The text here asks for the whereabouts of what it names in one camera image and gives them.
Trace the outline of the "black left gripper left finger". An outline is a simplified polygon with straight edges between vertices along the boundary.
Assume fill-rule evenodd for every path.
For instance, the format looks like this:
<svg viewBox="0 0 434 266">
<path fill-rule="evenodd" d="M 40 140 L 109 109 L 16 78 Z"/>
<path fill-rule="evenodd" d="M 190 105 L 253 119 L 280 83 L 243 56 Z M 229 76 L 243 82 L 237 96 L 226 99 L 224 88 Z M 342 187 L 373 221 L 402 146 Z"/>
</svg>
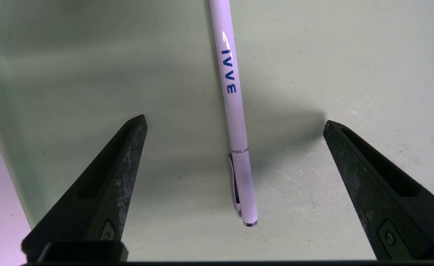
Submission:
<svg viewBox="0 0 434 266">
<path fill-rule="evenodd" d="M 23 239 L 28 261 L 126 261 L 121 242 L 147 134 L 128 120 Z"/>
</svg>

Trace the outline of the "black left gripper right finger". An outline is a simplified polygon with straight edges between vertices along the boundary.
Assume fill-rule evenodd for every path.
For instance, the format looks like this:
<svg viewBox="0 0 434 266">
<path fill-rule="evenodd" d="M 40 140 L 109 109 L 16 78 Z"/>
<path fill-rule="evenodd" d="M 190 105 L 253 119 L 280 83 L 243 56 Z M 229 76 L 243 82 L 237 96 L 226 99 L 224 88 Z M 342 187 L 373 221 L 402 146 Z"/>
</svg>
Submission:
<svg viewBox="0 0 434 266">
<path fill-rule="evenodd" d="M 323 136 L 379 260 L 434 260 L 434 195 L 350 128 Z"/>
</svg>

